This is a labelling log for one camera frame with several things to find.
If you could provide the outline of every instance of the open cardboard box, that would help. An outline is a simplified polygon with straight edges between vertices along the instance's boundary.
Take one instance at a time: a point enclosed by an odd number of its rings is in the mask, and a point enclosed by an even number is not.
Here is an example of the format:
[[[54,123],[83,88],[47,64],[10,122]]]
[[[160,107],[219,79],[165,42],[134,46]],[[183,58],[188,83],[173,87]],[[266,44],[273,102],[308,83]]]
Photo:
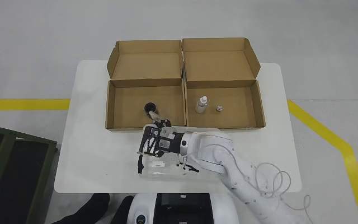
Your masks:
[[[246,38],[183,39],[186,74],[187,126],[262,128],[265,126],[260,88],[260,64]],[[199,98],[208,106],[198,114]]]
[[[106,128],[142,129],[153,102],[172,125],[186,125],[180,40],[118,41],[107,64]]]

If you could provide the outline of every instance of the yellow floor line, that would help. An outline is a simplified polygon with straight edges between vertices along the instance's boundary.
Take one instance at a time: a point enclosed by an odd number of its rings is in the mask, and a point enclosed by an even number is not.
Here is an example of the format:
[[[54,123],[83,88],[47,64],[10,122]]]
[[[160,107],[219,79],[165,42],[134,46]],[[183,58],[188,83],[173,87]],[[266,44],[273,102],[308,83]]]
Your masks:
[[[0,110],[68,110],[70,99],[0,99]]]
[[[0,110],[68,110],[69,103],[70,99],[0,99]],[[358,163],[353,148],[291,100],[288,100],[288,107],[293,116],[342,153],[358,205]]]
[[[346,143],[338,135],[334,134],[326,126],[321,124],[318,120],[309,115],[306,111],[301,109],[291,100],[288,100],[287,104],[289,107],[289,111],[293,116],[295,116],[302,123],[307,125],[310,129],[312,129],[314,132],[316,132],[319,136],[321,136],[328,143],[336,147],[342,153],[348,177],[351,182],[353,194],[356,199],[356,204],[358,205],[358,163],[356,161],[352,146]]]

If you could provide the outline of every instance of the robotic arm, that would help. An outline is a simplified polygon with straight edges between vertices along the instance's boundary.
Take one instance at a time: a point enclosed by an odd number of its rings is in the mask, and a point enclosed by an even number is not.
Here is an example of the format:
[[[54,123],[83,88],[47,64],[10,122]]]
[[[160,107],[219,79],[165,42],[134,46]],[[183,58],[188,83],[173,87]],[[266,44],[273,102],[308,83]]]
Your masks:
[[[291,214],[286,203],[281,200],[278,189],[268,191],[265,178],[257,174],[253,164],[234,156],[233,141],[222,132],[177,132],[163,123],[148,124],[139,154],[161,157],[164,153],[177,153],[192,166],[217,172],[223,184],[247,207],[262,224],[302,224],[301,217]]]

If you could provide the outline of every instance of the small white bottle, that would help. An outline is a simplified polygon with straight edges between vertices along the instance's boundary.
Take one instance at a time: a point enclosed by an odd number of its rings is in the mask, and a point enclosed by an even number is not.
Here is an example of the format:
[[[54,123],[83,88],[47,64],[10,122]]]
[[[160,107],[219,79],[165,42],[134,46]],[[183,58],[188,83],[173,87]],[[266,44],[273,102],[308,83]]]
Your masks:
[[[206,96],[203,96],[197,101],[195,111],[201,114],[202,112],[204,112],[207,105],[208,105],[208,98]]]

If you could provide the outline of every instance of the label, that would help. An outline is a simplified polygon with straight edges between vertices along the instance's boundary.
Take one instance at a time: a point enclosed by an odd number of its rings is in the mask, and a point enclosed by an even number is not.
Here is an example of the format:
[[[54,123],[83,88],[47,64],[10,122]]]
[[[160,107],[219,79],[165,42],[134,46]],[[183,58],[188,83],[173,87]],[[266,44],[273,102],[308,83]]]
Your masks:
[[[166,164],[163,161],[153,161],[152,167],[165,167]]]

